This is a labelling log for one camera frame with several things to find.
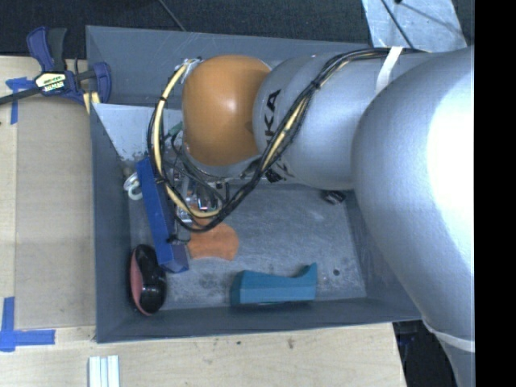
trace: blue tape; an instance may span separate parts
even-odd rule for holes
[[[17,77],[15,79],[6,80],[6,85],[13,91],[13,94],[20,90],[32,89],[35,87],[35,83],[26,77]],[[13,101],[10,109],[10,124],[14,125],[18,122],[18,101]]]
[[[15,298],[3,301],[2,329],[0,330],[0,352],[13,352],[24,345],[53,345],[56,330],[15,330]]]

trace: blue object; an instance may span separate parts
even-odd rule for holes
[[[313,301],[317,264],[307,265],[294,278],[242,271],[231,285],[231,305]]]
[[[13,93],[18,93],[20,90],[26,89],[34,89],[35,83],[34,81],[27,79],[26,77],[18,77],[15,79],[6,80],[6,85],[9,89],[13,91]],[[13,101],[13,104],[10,108],[10,124],[14,125],[18,122],[18,101]]]
[[[164,188],[156,183],[148,157],[136,164],[136,172],[144,197],[158,264],[171,273],[181,273],[188,269],[188,257],[185,245],[175,239],[171,240],[176,235],[176,223],[172,214],[175,207],[169,206]]]
[[[15,330],[15,298],[5,298],[3,302],[2,329],[0,330],[0,351],[13,352],[24,345],[55,344],[56,330]]]
[[[106,62],[94,64],[94,72],[97,77],[97,93],[102,103],[107,103],[111,96],[111,71]]]
[[[85,105],[85,91],[81,88],[79,81],[88,78],[97,78],[97,92],[101,102],[106,103],[111,95],[110,68],[105,62],[98,62],[93,65],[93,71],[78,73],[66,70],[66,63],[62,58],[63,41],[66,34],[65,28],[38,27],[27,36],[27,46],[31,56],[35,58],[41,67],[41,74],[32,82],[22,77],[11,79],[9,87],[14,93],[20,89],[29,89],[19,96],[8,95],[0,98],[0,104],[13,102],[11,110],[11,124],[18,121],[17,99],[42,94],[43,96],[60,96]]]
[[[48,27],[41,26],[27,35],[27,46],[31,56],[34,57],[41,66],[42,72],[48,72],[54,69],[54,60],[48,46]]]

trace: black cable on floor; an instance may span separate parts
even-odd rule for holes
[[[181,24],[181,22],[177,19],[176,15],[167,7],[167,5],[165,4],[165,2],[163,0],[158,0],[158,2],[160,2],[160,4],[163,6],[163,8],[166,10],[167,13],[169,13],[170,17],[172,17],[173,21],[176,22],[177,26],[179,26],[179,28],[182,30],[182,31],[186,31],[185,27]]]
[[[397,29],[400,31],[400,33],[403,36],[403,39],[408,43],[410,48],[415,48],[406,33],[403,31],[402,26],[400,26],[400,23],[397,22],[396,18],[393,15],[393,12],[389,9],[389,6],[387,6],[387,3],[385,0],[381,0],[381,3],[384,5],[385,9],[387,10],[387,13],[389,13],[390,18],[393,20],[394,24],[396,25]]]

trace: orange object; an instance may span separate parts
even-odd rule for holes
[[[209,219],[196,218],[199,225],[206,225]],[[207,232],[192,232],[186,245],[193,259],[216,256],[224,260],[233,260],[239,249],[239,237],[236,231],[226,223],[220,223]]]
[[[184,143],[209,166],[227,166],[258,154],[252,108],[270,68],[249,56],[216,56],[185,80],[182,92]]]

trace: red and black object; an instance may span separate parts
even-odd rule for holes
[[[132,252],[130,266],[131,295],[144,315],[155,314],[167,296],[167,279],[159,266],[154,248],[140,244]]]

